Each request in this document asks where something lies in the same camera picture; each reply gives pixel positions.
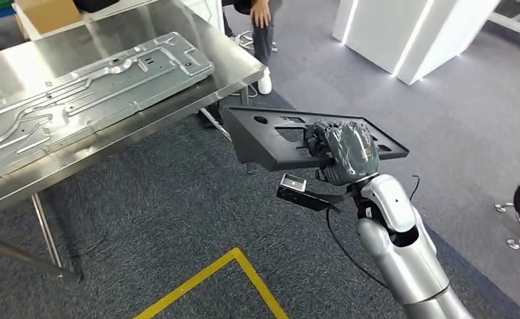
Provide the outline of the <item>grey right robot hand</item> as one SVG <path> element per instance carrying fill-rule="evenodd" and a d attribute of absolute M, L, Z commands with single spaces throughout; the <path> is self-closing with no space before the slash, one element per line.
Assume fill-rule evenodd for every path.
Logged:
<path fill-rule="evenodd" d="M 305 131 L 304 140 L 309 154 L 321 160 L 315 173 L 318 180 L 342 186 L 377 174 L 379 156 L 363 123 L 316 121 Z"/>

